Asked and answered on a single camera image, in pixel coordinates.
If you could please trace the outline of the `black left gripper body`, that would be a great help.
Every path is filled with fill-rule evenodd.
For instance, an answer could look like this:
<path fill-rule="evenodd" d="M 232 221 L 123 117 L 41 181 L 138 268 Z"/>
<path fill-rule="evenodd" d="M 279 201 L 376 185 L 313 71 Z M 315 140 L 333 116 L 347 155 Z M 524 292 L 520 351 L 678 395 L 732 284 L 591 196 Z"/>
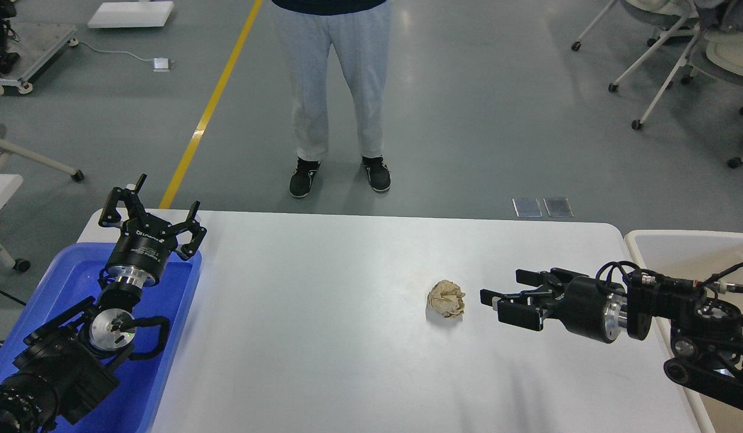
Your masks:
<path fill-rule="evenodd" d="M 170 253 L 177 247 L 176 234 L 168 232 L 170 227 L 167 220 L 156 216 L 148 216 L 145 223 L 136 218 L 126 220 L 105 264 L 107 273 L 116 276 L 127 268 L 139 269 L 146 275 L 145 287 L 159 283 Z"/>

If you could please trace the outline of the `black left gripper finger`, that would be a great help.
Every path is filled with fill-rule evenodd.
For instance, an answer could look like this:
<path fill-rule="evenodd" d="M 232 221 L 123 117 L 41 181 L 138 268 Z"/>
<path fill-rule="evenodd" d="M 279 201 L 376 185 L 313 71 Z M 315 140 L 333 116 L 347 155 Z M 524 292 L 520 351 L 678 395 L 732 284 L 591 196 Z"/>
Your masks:
<path fill-rule="evenodd" d="M 138 198 L 138 192 L 140 192 L 146 178 L 146 174 L 141 174 L 134 186 L 126 188 L 113 187 L 107 196 L 107 200 L 105 200 L 104 207 L 100 213 L 100 227 L 117 227 L 118 229 L 124 229 L 127 223 L 132 220 L 135 220 L 140 227 L 146 226 L 147 213 L 140 198 Z M 117 205 L 119 203 L 123 203 L 127 210 L 128 219 L 126 220 L 124 220 L 117 211 Z"/>
<path fill-rule="evenodd" d="M 200 201 L 195 201 L 184 222 L 167 227 L 168 249 L 174 251 L 183 261 L 188 261 L 198 252 L 207 233 L 206 228 L 196 219 L 199 209 Z M 179 244 L 178 236 L 187 232 L 191 234 L 190 240 L 186 244 Z"/>

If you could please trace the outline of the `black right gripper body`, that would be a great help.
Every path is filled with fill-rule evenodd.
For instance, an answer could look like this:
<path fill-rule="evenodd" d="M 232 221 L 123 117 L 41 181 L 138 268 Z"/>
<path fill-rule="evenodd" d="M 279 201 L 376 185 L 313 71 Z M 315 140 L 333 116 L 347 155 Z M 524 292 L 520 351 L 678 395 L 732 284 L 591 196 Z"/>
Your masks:
<path fill-rule="evenodd" d="M 577 276 L 566 283 L 548 317 L 561 321 L 571 333 L 612 343 L 620 334 L 620 313 L 626 302 L 627 294 L 619 283 Z"/>

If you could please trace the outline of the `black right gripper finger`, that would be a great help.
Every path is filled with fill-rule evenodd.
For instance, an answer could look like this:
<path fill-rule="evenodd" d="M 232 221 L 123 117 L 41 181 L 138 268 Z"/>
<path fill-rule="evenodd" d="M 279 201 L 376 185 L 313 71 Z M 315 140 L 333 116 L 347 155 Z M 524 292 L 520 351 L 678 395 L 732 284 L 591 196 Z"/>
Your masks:
<path fill-rule="evenodd" d="M 489 289 L 479 291 L 481 304 L 492 307 L 500 323 L 542 331 L 547 315 L 545 304 L 553 300 L 550 289 L 523 290 L 519 293 L 498 293 Z"/>
<path fill-rule="evenodd" d="M 529 287 L 555 287 L 556 290 L 563 290 L 563 287 L 578 277 L 588 277 L 587 274 L 581 274 L 569 269 L 552 268 L 549 271 L 528 271 L 527 269 L 517 269 L 515 271 L 515 280 L 517 283 Z"/>

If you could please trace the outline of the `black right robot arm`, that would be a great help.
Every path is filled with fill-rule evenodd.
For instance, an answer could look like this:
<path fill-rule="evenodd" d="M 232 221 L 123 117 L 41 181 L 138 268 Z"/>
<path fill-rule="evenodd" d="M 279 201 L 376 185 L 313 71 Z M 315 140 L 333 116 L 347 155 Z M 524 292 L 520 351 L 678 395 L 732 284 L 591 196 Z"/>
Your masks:
<path fill-rule="evenodd" d="M 621 331 L 644 340 L 653 318 L 671 325 L 672 358 L 664 372 L 674 383 L 743 411 L 743 313 L 720 298 L 743 293 L 743 285 L 723 278 L 743 261 L 705 280 L 673 278 L 621 260 L 606 263 L 595 277 L 552 268 L 518 269 L 515 279 L 528 286 L 518 293 L 483 289 L 482 304 L 502 323 L 542 331 L 556 319 L 567 331 L 612 343 Z"/>

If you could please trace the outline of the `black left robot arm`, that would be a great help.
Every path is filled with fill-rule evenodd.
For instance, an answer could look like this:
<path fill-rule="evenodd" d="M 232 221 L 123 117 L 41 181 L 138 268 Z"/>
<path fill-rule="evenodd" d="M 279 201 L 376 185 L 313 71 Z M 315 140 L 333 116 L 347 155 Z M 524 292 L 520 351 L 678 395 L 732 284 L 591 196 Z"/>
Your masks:
<path fill-rule="evenodd" d="M 87 296 L 29 332 L 16 354 L 16 370 L 0 381 L 0 432 L 50 432 L 61 417 L 78 423 L 115 392 L 116 370 L 127 361 L 151 361 L 170 350 L 171 329 L 182 320 L 137 316 L 144 290 L 161 281 L 170 257 L 192 260 L 206 228 L 197 219 L 200 203 L 186 219 L 171 223 L 149 213 L 138 193 L 146 180 L 115 187 L 99 225 L 115 227 L 119 238 Z"/>

